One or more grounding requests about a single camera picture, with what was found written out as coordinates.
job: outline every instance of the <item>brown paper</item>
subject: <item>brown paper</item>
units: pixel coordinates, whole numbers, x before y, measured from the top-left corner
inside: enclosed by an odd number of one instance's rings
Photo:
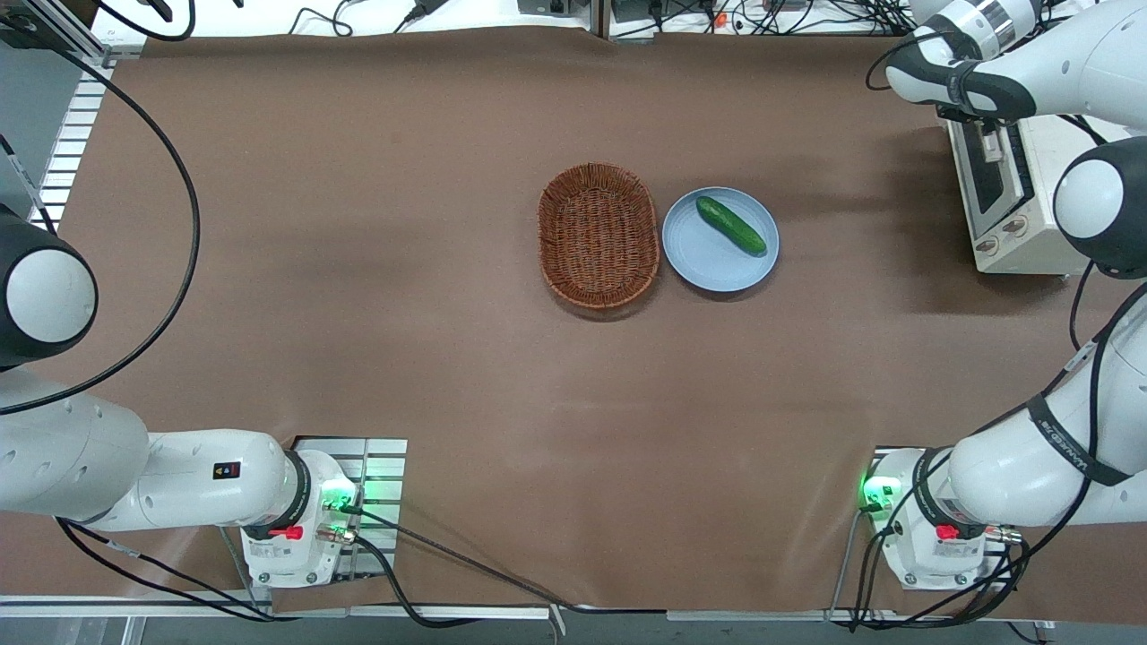
[[[954,442],[1071,353],[1071,285],[977,273],[931,110],[865,91],[888,46],[557,29],[149,46],[114,78],[187,161],[202,256],[175,322],[95,394],[153,432],[407,437],[403,523],[572,603],[825,607],[873,446]],[[635,172],[662,216],[697,187],[755,195],[777,269],[716,297],[666,263],[633,316],[571,316],[535,209],[586,161]],[[65,215],[100,314],[37,368],[76,382],[159,318],[188,243],[171,161],[110,98]],[[1090,289],[1086,331],[1126,290]],[[1138,531],[1068,529],[999,615],[1147,622]],[[117,539],[236,588],[214,534]],[[135,591],[48,520],[7,518],[0,547],[3,593]],[[533,601],[405,542],[397,562],[416,603]],[[873,606],[930,601],[881,567]],[[373,580],[276,607],[391,600]]]

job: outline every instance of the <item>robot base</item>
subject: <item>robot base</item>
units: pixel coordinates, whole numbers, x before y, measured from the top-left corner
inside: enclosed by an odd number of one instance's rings
[[[883,530],[892,520],[892,533],[884,539],[882,552],[900,586],[921,591],[965,589],[991,575],[1006,547],[998,543],[998,550],[989,547],[984,534],[973,539],[941,539],[914,498],[891,518],[904,496],[911,495],[916,464],[923,453],[913,448],[879,451],[861,495],[866,503],[883,508],[869,514],[874,531]],[[943,467],[938,472],[946,473]]]
[[[271,539],[252,539],[243,534],[243,555],[251,580],[266,586],[298,588],[330,582],[342,545],[319,539],[318,530],[346,528],[348,516],[326,504],[340,498],[354,500],[354,484],[334,458],[318,450],[299,450],[298,456],[311,472],[311,495],[296,524],[303,529],[302,538],[276,535]]]

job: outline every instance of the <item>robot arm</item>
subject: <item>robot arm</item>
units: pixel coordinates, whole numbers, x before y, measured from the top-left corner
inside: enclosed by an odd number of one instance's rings
[[[1083,114],[1147,131],[1147,0],[1089,7],[1004,54],[1035,29],[1037,11],[1029,0],[951,2],[896,46],[889,85],[942,114]]]
[[[78,343],[95,304],[83,257],[0,208],[0,511],[114,531],[237,526],[252,578],[328,582],[341,546],[320,531],[345,527],[331,508],[357,496],[330,456],[248,430],[148,433],[88,394],[3,413],[64,389],[24,364]]]
[[[1027,0],[955,0],[897,45],[889,84],[949,118],[1085,114],[1147,131],[1147,0],[1106,0],[1004,54],[1036,10]],[[1080,155],[1053,207],[1064,238],[1102,273],[1147,278],[1147,137]],[[1058,524],[1085,477],[1093,485],[1070,523],[1147,521],[1147,298],[1122,312],[1106,344],[1086,349],[1058,389],[954,448],[902,449],[876,463],[863,496],[882,508],[877,530],[896,529],[884,555],[905,588],[959,589],[986,575],[989,535]]]

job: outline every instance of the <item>brown basket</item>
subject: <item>brown basket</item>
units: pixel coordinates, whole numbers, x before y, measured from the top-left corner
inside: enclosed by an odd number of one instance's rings
[[[538,204],[538,239],[546,283],[588,309],[632,302],[661,264],[649,189],[616,165],[587,163],[555,177]]]

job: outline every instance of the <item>red button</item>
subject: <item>red button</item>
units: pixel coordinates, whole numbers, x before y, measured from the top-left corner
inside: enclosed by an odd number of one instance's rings
[[[936,527],[936,537],[941,539],[955,539],[960,537],[960,529],[952,524],[941,524]]]
[[[284,529],[271,529],[267,533],[271,535],[281,535],[287,539],[303,539],[303,527],[301,526],[287,527]]]

